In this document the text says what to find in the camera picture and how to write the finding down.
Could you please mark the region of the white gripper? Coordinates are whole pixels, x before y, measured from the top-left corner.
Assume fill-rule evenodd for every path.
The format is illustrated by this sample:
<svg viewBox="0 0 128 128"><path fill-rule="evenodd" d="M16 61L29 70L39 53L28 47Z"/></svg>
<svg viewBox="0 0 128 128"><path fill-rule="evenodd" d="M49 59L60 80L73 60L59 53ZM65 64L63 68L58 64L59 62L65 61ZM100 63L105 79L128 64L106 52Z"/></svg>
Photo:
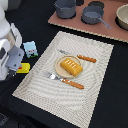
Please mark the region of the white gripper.
<svg viewBox="0 0 128 128"><path fill-rule="evenodd" d="M22 36L14 24L9 33L0 39L0 81L14 76L21 66L24 51L20 48Z"/></svg>

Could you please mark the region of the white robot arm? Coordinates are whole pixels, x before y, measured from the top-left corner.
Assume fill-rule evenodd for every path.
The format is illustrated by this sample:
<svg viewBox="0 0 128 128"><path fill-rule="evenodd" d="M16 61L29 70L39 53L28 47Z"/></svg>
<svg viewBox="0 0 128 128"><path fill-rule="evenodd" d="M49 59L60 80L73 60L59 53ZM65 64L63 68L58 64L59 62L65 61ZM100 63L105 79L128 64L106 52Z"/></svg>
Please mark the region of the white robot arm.
<svg viewBox="0 0 128 128"><path fill-rule="evenodd" d="M13 77L24 56L20 48L22 36L13 23L5 18L8 2L0 0L0 81Z"/></svg>

